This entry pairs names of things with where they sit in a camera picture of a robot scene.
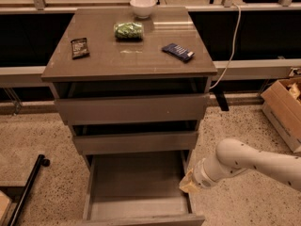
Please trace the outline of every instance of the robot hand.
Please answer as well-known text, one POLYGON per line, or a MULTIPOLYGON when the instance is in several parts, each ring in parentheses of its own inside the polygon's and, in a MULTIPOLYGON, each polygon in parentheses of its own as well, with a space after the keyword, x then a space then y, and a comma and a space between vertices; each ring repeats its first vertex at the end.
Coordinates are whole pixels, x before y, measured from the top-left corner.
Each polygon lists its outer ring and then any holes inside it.
POLYGON ((232 138, 222 140, 214 155, 198 161, 180 182, 180 189, 198 192, 246 170, 257 170, 301 191, 301 157, 259 151, 232 138))

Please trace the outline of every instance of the speckled floor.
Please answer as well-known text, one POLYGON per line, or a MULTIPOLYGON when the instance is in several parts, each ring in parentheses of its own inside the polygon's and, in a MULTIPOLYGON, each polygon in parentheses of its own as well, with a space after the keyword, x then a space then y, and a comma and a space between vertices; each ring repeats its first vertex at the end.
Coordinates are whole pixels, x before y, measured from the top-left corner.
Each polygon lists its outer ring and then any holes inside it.
MULTIPOLYGON (((51 160, 50 167, 41 168, 18 225, 76 225, 84 210, 89 172, 69 129, 52 103, 24 104, 17 116, 11 116, 12 111, 10 104, 0 104, 0 186, 23 186, 38 154, 51 160)), ((291 153, 261 105, 231 105, 229 112, 222 112, 213 103, 199 134, 191 165, 211 154, 225 137, 265 151, 291 153)), ((256 171, 202 190, 192 196, 192 204, 206 217, 204 226, 287 226, 301 221, 301 193, 256 171)))

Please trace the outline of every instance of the black package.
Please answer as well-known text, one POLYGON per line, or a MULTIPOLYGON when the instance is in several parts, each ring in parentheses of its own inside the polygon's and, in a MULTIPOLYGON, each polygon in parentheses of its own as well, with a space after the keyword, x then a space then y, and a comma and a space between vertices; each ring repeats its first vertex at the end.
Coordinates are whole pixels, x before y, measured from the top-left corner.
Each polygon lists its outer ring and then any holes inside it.
POLYGON ((195 54, 194 52, 191 52, 188 49, 182 48, 176 43, 170 43, 169 45, 163 47, 162 51, 178 58, 183 62, 187 62, 195 54))
POLYGON ((72 59, 86 57, 89 55, 89 50, 87 48, 87 38, 72 40, 71 45, 72 45, 72 59))

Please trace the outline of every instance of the drawer front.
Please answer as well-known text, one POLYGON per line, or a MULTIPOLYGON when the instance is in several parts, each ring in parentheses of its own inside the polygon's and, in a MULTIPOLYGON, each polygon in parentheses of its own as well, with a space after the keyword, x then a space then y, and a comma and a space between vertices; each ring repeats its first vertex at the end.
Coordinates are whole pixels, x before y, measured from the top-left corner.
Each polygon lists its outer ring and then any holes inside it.
POLYGON ((197 139, 197 132, 179 132, 83 136, 73 142, 79 154, 103 154, 191 150, 197 139))
POLYGON ((180 152, 93 157, 83 225, 199 226, 179 190, 180 152))
POLYGON ((66 99, 55 105, 62 120, 71 125, 202 119, 209 95, 179 95, 66 99))

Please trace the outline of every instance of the black panel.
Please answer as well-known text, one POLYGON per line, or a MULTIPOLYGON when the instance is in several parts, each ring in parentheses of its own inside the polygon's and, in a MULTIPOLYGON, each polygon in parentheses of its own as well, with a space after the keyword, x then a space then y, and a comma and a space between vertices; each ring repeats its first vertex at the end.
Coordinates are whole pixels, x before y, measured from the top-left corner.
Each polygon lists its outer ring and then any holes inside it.
MULTIPOLYGON (((213 60, 229 60, 238 11, 190 12, 213 60)), ((234 60, 301 57, 301 11, 243 11, 234 60)))
POLYGON ((0 16, 0 67, 47 65, 73 14, 0 16))

